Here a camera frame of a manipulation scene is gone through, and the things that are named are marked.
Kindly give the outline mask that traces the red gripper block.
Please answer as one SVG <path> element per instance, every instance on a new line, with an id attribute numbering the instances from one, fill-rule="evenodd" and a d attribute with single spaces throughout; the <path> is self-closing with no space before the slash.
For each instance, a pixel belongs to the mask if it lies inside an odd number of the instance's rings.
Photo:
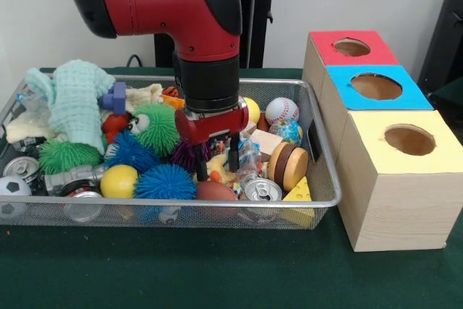
<path id="1" fill-rule="evenodd" d="M 239 169 L 239 133 L 247 126 L 249 111 L 245 101 L 226 111 L 195 113 L 186 107 L 175 111 L 175 125 L 182 140 L 194 146 L 197 180 L 207 180 L 207 161 L 203 155 L 205 142 L 222 135 L 231 135 L 229 170 Z"/>

